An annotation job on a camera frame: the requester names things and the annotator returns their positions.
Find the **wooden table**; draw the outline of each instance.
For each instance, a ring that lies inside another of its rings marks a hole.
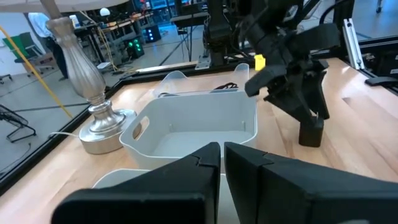
[[[330,119],[322,146],[300,146],[299,123],[262,101],[263,90],[257,101],[257,148],[398,182],[398,97],[383,87],[366,86],[364,75],[338,59],[329,59],[329,64],[323,90]],[[114,108],[137,110],[134,102],[156,84],[124,86],[112,97]],[[68,137],[0,197],[0,223],[48,223],[69,193],[91,187],[120,168],[137,168],[124,149],[94,156],[84,151],[78,139]]]

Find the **floor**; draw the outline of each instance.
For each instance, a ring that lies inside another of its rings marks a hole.
[[[304,29],[311,28],[318,24],[322,12],[331,4],[333,0],[323,0],[321,6],[316,10],[311,19],[302,22]],[[359,40],[397,35],[398,26],[398,1],[384,0],[382,12],[376,14],[377,0],[357,0],[354,7],[353,20]],[[326,21],[332,21],[331,13]],[[187,62],[188,52],[185,44],[177,35],[174,26],[164,26],[168,34],[152,44],[144,46],[145,55],[133,61],[128,67],[147,68],[158,65],[170,65],[173,63]],[[192,32],[192,59],[196,60],[203,53],[203,26],[194,28]],[[85,99],[80,98],[73,91],[68,80],[59,82],[61,74],[58,70],[50,70],[43,75],[43,79],[50,89],[59,97],[64,105],[86,103]],[[112,76],[105,73],[104,78],[108,86],[114,85],[121,76]],[[4,80],[0,85],[0,104],[7,106],[10,110],[20,111],[48,106],[56,106],[51,96],[44,90],[36,78],[28,78],[25,75],[13,77],[14,80]],[[81,112],[83,106],[70,106],[68,111],[76,115]],[[10,143],[5,136],[14,130],[14,127],[6,122],[0,122],[0,178],[1,174],[12,168],[22,157],[30,154],[37,149],[48,137],[48,135],[59,130],[69,122],[70,118],[60,109],[52,108],[47,110],[20,111],[19,115],[29,121],[29,125],[37,131],[37,136]],[[22,130],[18,135],[22,135],[27,130]]]

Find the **person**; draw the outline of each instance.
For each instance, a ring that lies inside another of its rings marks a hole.
[[[41,12],[30,12],[28,18],[36,34],[44,39],[46,47],[53,53],[55,61],[63,75],[60,81],[66,80],[68,78],[68,70],[62,48],[58,45],[57,41],[55,41],[55,37],[45,25],[49,18]]]

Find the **white plastic bin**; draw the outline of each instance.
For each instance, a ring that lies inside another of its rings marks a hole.
[[[134,139],[132,132],[141,122],[142,132]],[[139,168],[147,170],[218,142],[224,172],[224,142],[255,147],[256,135],[256,99],[243,91],[221,91],[152,100],[122,133],[120,142]]]
[[[124,181],[138,177],[141,174],[145,174],[148,170],[135,170],[135,169],[119,169],[114,170],[105,176],[103,176],[97,183],[95,183],[95,189],[104,187],[112,187],[123,183]],[[228,182],[225,174],[221,174],[220,177],[220,195],[218,201],[218,221],[220,224],[239,224],[238,214],[234,206],[234,202],[229,191]]]

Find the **bin handle cutout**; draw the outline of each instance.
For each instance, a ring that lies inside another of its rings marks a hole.
[[[149,126],[149,118],[148,118],[147,116],[143,117],[143,118],[137,123],[137,126],[133,128],[133,130],[135,130],[135,129],[138,127],[138,125],[140,125],[140,124],[141,124],[141,132],[140,132],[137,136],[135,136],[135,137],[134,137],[134,133],[133,133],[132,138],[133,138],[134,140],[139,140],[139,138],[142,136],[142,134],[144,134],[145,130],[146,130],[146,129],[148,128],[148,126]]]

